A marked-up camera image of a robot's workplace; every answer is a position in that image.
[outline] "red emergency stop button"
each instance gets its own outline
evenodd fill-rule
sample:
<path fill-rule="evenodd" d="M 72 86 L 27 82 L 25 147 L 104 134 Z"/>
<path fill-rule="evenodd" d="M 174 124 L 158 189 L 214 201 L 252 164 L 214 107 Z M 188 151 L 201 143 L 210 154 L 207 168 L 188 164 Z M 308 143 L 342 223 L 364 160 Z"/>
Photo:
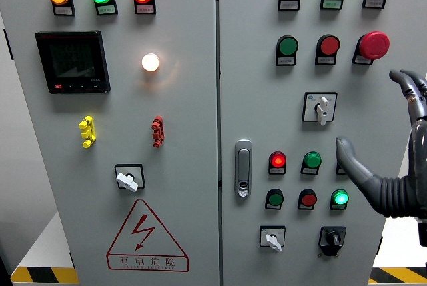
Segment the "red emergency stop button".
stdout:
<path fill-rule="evenodd" d="M 285 173 L 286 156 L 281 151 L 270 154 L 268 159 L 268 173 L 270 175 L 283 175 Z"/>
<path fill-rule="evenodd" d="M 360 54 L 370 60 L 375 60 L 387 54 L 390 47 L 388 36 L 381 31 L 372 31 L 359 41 Z"/>
<path fill-rule="evenodd" d="M 313 189 L 304 189 L 298 198 L 298 209 L 313 210 L 318 198 Z"/>

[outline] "meter display screen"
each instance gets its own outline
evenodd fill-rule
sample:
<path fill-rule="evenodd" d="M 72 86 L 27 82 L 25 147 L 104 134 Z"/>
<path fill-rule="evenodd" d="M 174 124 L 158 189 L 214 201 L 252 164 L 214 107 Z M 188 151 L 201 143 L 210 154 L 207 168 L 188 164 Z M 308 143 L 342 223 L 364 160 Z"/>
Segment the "meter display screen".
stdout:
<path fill-rule="evenodd" d="M 50 44 L 49 48 L 56 77 L 95 77 L 95 65 L 88 44 Z"/>
<path fill-rule="evenodd" d="M 50 93 L 110 91 L 100 31 L 49 31 L 35 38 Z"/>

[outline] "emergency stop button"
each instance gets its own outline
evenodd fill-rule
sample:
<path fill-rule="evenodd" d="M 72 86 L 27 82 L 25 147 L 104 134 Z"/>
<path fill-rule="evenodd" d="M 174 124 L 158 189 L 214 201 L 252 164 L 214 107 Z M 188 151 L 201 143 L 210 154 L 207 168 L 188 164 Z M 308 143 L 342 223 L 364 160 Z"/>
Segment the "emergency stop button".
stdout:
<path fill-rule="evenodd" d="M 372 65 L 374 60 L 387 54 L 389 48 L 388 36 L 381 31 L 372 31 L 359 38 L 352 63 Z"/>

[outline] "robotic arm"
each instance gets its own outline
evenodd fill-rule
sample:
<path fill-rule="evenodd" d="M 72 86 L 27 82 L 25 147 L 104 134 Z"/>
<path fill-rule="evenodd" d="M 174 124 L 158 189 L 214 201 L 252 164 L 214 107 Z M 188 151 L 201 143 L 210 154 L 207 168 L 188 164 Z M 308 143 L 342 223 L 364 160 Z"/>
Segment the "robotic arm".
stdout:
<path fill-rule="evenodd" d="M 427 247 L 427 81 L 412 71 L 391 70 L 389 76 L 408 101 L 412 125 L 408 175 L 383 178 L 374 174 L 357 160 L 346 137 L 336 138 L 336 157 L 375 211 L 385 217 L 415 217 L 420 244 Z"/>

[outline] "electrical control cabinet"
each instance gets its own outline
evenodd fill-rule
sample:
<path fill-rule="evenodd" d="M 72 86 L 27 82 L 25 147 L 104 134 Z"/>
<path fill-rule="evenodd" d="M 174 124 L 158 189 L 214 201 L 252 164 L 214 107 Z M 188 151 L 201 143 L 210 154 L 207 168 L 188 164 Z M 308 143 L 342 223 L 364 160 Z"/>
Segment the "electrical control cabinet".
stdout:
<path fill-rule="evenodd" d="M 388 72 L 427 49 L 427 1 L 385 1 L 0 0 L 81 284 L 366 284 L 384 218 L 335 138 L 396 177 Z M 98 59 L 57 41 L 42 65 L 40 32 Z"/>
<path fill-rule="evenodd" d="M 362 8 L 364 0 L 331 0 L 324 5 L 336 8 L 320 9 L 320 1 L 299 0 L 292 11 L 278 11 L 278 0 L 219 2 L 224 286 L 368 282 L 384 218 L 348 177 L 337 175 L 335 138 L 351 139 L 356 156 L 379 175 L 398 176 L 410 121 L 388 72 L 425 72 L 427 0 L 387 0 L 383 9 Z M 387 54 L 363 60 L 372 65 L 352 64 L 358 40 L 373 31 L 388 36 Z M 327 34 L 340 44 L 319 47 L 335 65 L 316 65 L 317 43 Z M 295 65 L 275 62 L 278 49 L 296 51 L 277 47 L 283 36 L 298 41 Z M 325 95 L 307 96 L 305 105 L 305 95 L 317 93 Z M 318 115 L 323 97 L 333 115 L 324 125 L 303 121 L 304 107 L 316 100 L 309 115 Z M 247 197 L 234 185 L 235 145 L 242 140 L 252 143 Z M 276 151 L 286 155 L 283 175 L 269 175 Z M 264 207 L 271 189 L 283 193 L 280 210 Z M 306 189 L 311 193 L 301 196 Z M 286 227 L 281 253 L 260 247 L 265 226 Z"/>
<path fill-rule="evenodd" d="M 73 0 L 70 16 L 53 1 L 0 9 L 81 285 L 218 285 L 215 0 Z M 50 94 L 35 34 L 74 31 L 102 36 L 109 93 L 88 93 L 93 53 L 73 41 L 46 48 L 66 71 L 52 88 L 87 91 Z"/>

